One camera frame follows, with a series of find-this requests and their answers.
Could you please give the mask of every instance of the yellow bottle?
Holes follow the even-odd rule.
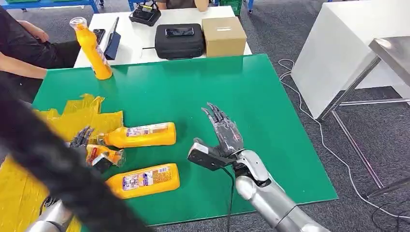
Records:
[[[113,151],[109,148],[101,145],[88,144],[87,145],[87,158],[86,161],[89,165],[92,165],[92,162],[99,155],[105,155],[108,160],[110,160],[114,165],[121,167],[125,162],[125,152],[124,149],[119,151]]]
[[[106,80],[113,75],[110,65],[97,43],[97,36],[88,29],[87,20],[76,17],[70,20],[70,26],[74,28],[78,43],[91,63],[95,77]]]
[[[120,127],[97,138],[100,145],[113,145],[119,148],[172,145],[175,142],[176,131],[173,122],[131,128]]]
[[[179,187],[178,168],[168,163],[112,176],[105,182],[119,198],[127,199],[175,190]]]

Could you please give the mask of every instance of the cardboard box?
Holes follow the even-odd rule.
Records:
[[[202,19],[207,57],[241,56],[246,34],[237,17]]]

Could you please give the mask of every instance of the black case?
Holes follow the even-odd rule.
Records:
[[[192,36],[166,37],[165,29],[193,28]],[[155,35],[155,50],[162,59],[183,59],[200,57],[204,53],[205,43],[201,25],[191,24],[163,24],[158,25]]]
[[[152,10],[151,10],[152,17],[150,19],[144,20],[144,19],[135,17],[136,12],[141,11],[142,10],[142,5],[145,5],[145,4],[146,4],[145,1],[144,1],[143,4],[138,4],[137,7],[135,8],[135,10],[131,13],[131,15],[128,16],[128,18],[131,20],[131,22],[142,23],[142,24],[145,24],[145,25],[148,25],[148,26],[152,27],[161,16],[161,11],[158,9],[158,6],[155,2],[153,2],[150,5],[150,7],[152,7]]]

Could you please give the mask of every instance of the green table surface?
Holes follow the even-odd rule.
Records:
[[[109,80],[99,81],[91,68],[50,70],[33,106],[62,113],[67,100],[90,93],[105,97],[102,113],[123,110],[127,127],[175,122],[175,145],[128,148],[125,165],[105,173],[110,177],[177,164],[178,189],[126,200],[148,225],[214,218],[228,212],[229,176],[187,160],[195,137],[217,145],[212,125],[201,111],[207,102],[237,123],[245,148],[259,154],[296,203],[337,198],[267,55],[119,65],[113,66],[113,72]],[[235,190],[232,213],[251,211],[254,208]]]

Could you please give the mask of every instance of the white cable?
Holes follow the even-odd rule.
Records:
[[[289,62],[291,62],[291,63],[292,63],[292,67],[289,68],[289,67],[287,67],[286,65],[283,65],[283,64],[281,63],[281,61],[289,61]],[[319,121],[317,121],[314,117],[312,117],[308,112],[306,112],[305,110],[302,109],[302,96],[301,96],[301,94],[299,93],[299,91],[295,90],[294,88],[292,88],[292,87],[289,86],[288,84],[282,82],[283,78],[285,78],[286,76],[290,76],[290,75],[291,75],[291,72],[292,72],[292,69],[293,69],[293,66],[294,66],[294,61],[293,61],[293,60],[290,60],[290,59],[281,59],[281,60],[278,61],[278,64],[279,64],[280,66],[284,67],[285,69],[289,70],[289,71],[285,72],[284,74],[282,74],[282,75],[279,77],[279,81],[280,81],[283,85],[287,86],[287,87],[290,88],[292,91],[294,91],[295,93],[297,93],[297,95],[299,96],[299,109],[300,109],[303,113],[305,113],[307,116],[309,116],[313,121],[315,121],[315,122],[319,125],[319,127],[320,127],[320,132],[321,132],[321,140],[322,140],[322,145],[323,145],[323,147],[326,148],[326,150],[328,150],[333,156],[335,156],[340,162],[342,162],[342,163],[347,167],[347,169],[348,169],[348,171],[349,171],[349,178],[350,178],[351,185],[353,186],[354,191],[356,192],[357,196],[359,196],[360,199],[362,199],[362,201],[364,201],[364,202],[366,202],[367,204],[369,204],[369,205],[371,205],[371,206],[373,206],[373,207],[375,207],[375,208],[377,208],[377,209],[379,209],[379,210],[385,212],[386,214],[388,214],[388,215],[390,215],[390,216],[392,216],[392,217],[395,217],[395,218],[399,217],[399,218],[410,219],[410,217],[407,217],[407,216],[394,215],[394,214],[392,214],[392,213],[390,213],[390,212],[388,212],[388,211],[382,209],[381,207],[379,207],[379,206],[377,206],[377,205],[375,205],[375,204],[369,202],[368,200],[364,199],[364,198],[360,195],[359,191],[358,191],[357,188],[356,188],[356,185],[354,184],[354,181],[353,181],[353,178],[352,178],[352,175],[351,175],[350,166],[349,166],[345,161],[343,161],[339,156],[337,156],[330,148],[328,148],[328,147],[324,144],[322,124],[321,124]]]

